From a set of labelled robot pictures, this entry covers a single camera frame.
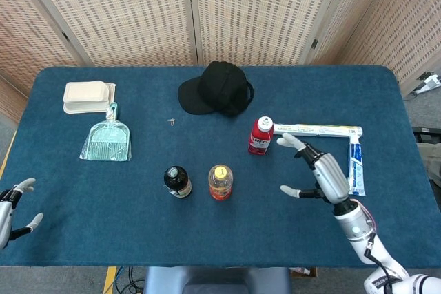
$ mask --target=blue tablecloth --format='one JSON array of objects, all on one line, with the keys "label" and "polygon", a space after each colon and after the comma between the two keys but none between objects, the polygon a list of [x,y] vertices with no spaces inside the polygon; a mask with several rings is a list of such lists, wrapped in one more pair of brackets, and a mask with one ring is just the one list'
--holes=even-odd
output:
[{"label": "blue tablecloth", "polygon": [[[393,74],[384,67],[244,67],[256,95],[236,118],[193,116],[179,85],[203,67],[52,67],[34,84],[1,188],[35,177],[14,227],[45,214],[10,242],[0,264],[24,266],[362,266],[322,200],[297,200],[281,184],[310,188],[314,177],[294,150],[272,142],[247,152],[253,121],[359,125],[366,197],[379,236],[405,267],[441,266],[441,215],[420,160]],[[119,119],[132,133],[130,162],[90,162],[79,154],[104,113],[68,115],[69,81],[116,83]],[[174,118],[174,126],[169,119]],[[349,141],[305,138],[347,171]],[[232,196],[211,198],[209,169],[234,172]],[[163,173],[181,165],[193,192],[168,194]]]}]

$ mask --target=robotic hand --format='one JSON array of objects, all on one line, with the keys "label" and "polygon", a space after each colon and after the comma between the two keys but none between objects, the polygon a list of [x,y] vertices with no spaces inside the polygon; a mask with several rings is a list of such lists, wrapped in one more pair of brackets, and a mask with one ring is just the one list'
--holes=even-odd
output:
[{"label": "robotic hand", "polygon": [[280,189],[295,198],[322,198],[334,205],[334,217],[357,256],[365,264],[377,264],[366,280],[368,294],[435,294],[440,293],[441,279],[427,275],[409,277],[406,270],[387,252],[377,236],[377,226],[372,215],[357,200],[349,198],[349,183],[337,161],[329,153],[322,153],[291,134],[284,133],[279,145],[297,149],[295,158],[303,157],[317,180],[312,190]]},{"label": "robotic hand", "polygon": [[10,240],[15,240],[34,231],[43,219],[43,214],[38,213],[31,223],[25,227],[12,230],[12,216],[21,195],[25,192],[34,191],[34,183],[34,178],[28,178],[20,184],[13,186],[13,188],[0,193],[0,249],[5,248]]}]

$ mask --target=yellow tape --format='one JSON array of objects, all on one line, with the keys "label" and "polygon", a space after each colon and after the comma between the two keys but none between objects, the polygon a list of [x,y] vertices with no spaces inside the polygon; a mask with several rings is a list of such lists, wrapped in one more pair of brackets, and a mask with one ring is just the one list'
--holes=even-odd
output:
[{"label": "yellow tape", "polygon": [[109,266],[107,268],[107,275],[105,276],[103,294],[112,294],[112,292],[113,292],[113,284],[112,283],[115,280],[115,275],[116,275],[116,266]]},{"label": "yellow tape", "polygon": [[11,143],[9,144],[8,151],[6,152],[5,159],[3,160],[3,163],[1,164],[1,168],[0,168],[0,178],[1,178],[2,175],[3,175],[3,171],[5,171],[6,161],[8,160],[9,151],[11,150],[12,144],[13,144],[13,142],[14,142],[15,134],[16,134],[16,132],[14,132],[14,136],[12,137]]}]

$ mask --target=floor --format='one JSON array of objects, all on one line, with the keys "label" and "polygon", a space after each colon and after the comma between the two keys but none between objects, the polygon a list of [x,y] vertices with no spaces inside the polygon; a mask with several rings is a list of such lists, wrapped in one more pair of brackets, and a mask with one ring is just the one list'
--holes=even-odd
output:
[{"label": "floor", "polygon": [[[406,109],[413,126],[441,128],[441,88],[421,94],[412,101],[405,101]],[[12,138],[14,126],[0,120],[0,160]],[[441,201],[441,189],[433,188]],[[317,278],[294,279],[293,294],[364,294],[363,282],[373,269],[327,269],[319,268]],[[144,277],[144,268],[134,268],[134,279]],[[1,293],[3,294],[83,294],[103,293],[107,268],[87,267],[48,267],[0,268]],[[410,274],[424,273],[441,277],[441,269],[411,269]],[[120,290],[128,284],[127,269],[118,280]]]}]

